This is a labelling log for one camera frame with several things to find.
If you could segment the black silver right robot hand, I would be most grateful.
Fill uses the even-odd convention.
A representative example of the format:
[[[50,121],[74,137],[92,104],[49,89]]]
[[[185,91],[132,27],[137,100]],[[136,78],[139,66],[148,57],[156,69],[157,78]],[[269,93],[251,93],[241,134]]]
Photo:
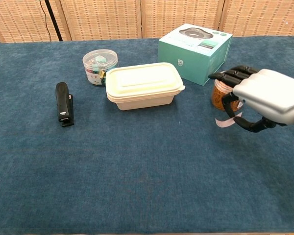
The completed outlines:
[[[240,65],[208,75],[231,87],[221,98],[226,113],[241,128],[258,133],[275,126],[294,125],[294,78],[270,69]],[[262,117],[250,122],[235,114],[231,103],[239,101]]]

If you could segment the small pink strip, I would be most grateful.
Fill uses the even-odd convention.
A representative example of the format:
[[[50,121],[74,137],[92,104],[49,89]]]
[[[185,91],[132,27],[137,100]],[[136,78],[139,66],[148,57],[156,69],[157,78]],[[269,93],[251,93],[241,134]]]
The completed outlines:
[[[219,128],[228,128],[236,125],[234,118],[230,117],[226,112],[222,112],[219,116],[215,117],[215,123]]]

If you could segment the teal speaker product box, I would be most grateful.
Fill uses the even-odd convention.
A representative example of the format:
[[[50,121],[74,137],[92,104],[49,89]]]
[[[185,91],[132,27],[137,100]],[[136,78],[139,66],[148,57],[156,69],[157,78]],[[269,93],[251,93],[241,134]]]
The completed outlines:
[[[173,64],[183,79],[205,85],[226,61],[233,35],[185,23],[158,41],[158,61]]]

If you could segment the cream lidded food container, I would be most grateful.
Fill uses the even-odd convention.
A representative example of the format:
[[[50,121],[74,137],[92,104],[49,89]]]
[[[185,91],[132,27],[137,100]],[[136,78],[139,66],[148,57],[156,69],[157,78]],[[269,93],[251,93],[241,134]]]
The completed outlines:
[[[167,105],[185,89],[177,69],[167,62],[112,69],[105,85],[107,98],[120,110]]]

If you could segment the clear jar of rubber bands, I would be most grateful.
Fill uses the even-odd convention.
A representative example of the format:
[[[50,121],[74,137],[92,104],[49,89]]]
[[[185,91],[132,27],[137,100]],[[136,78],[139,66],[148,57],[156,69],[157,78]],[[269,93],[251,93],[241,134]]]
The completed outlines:
[[[213,90],[212,90],[212,95],[211,95],[211,102],[212,102],[213,106],[219,110],[224,111],[224,107],[223,107],[221,99],[224,95],[226,95],[232,91],[233,91],[232,87],[215,79]],[[241,109],[242,106],[243,106],[243,103],[240,102],[239,100],[233,101],[231,103],[231,107],[232,107],[233,111],[238,111],[239,109]]]

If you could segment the bamboo folding screen panel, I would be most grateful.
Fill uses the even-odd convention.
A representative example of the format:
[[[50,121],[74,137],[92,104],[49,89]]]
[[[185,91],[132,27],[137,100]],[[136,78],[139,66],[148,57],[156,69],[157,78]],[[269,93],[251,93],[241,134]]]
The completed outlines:
[[[0,42],[58,42],[44,0],[0,0]]]
[[[218,29],[225,0],[141,0],[142,37],[161,38],[183,24]]]
[[[235,37],[294,36],[294,0],[224,0],[219,30]]]
[[[60,0],[73,41],[142,38],[140,0]]]

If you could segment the blue table mat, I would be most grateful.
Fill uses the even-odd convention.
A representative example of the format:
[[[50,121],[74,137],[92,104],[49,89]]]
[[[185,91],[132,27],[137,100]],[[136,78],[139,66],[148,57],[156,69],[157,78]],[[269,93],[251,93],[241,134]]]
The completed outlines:
[[[294,232],[294,126],[219,128],[213,82],[121,111],[86,78],[100,48],[158,57],[157,39],[0,43],[0,235]]]

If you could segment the clear jar of binder clips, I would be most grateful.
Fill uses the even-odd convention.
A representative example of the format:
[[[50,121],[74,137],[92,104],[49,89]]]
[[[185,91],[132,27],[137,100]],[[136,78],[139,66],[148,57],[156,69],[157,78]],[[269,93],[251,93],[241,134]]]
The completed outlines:
[[[82,58],[88,81],[95,86],[105,86],[106,73],[118,67],[118,55],[113,50],[97,49]]]

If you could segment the black stapler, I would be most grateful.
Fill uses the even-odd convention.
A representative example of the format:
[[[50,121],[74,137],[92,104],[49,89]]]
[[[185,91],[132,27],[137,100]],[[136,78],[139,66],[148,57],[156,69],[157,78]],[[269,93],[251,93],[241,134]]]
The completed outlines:
[[[65,82],[57,83],[55,94],[58,121],[62,123],[62,127],[74,125],[73,95],[69,93],[67,84]]]

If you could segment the black tripod stand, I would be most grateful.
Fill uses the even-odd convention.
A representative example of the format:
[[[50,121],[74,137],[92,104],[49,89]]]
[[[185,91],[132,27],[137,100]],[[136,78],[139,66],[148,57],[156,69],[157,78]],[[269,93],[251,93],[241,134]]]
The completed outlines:
[[[59,30],[59,27],[58,27],[57,21],[56,21],[56,19],[55,19],[55,16],[54,16],[54,13],[53,13],[53,10],[52,10],[52,7],[51,7],[51,4],[50,4],[49,0],[44,0],[44,1],[45,1],[45,4],[46,4],[46,7],[47,7],[47,9],[48,9],[48,12],[49,12],[49,15],[50,15],[50,18],[51,18],[51,21],[52,21],[53,27],[54,27],[55,32],[56,32],[56,34],[57,34],[58,40],[61,42],[61,41],[63,41],[63,39],[62,39],[62,36],[61,36],[60,30]]]

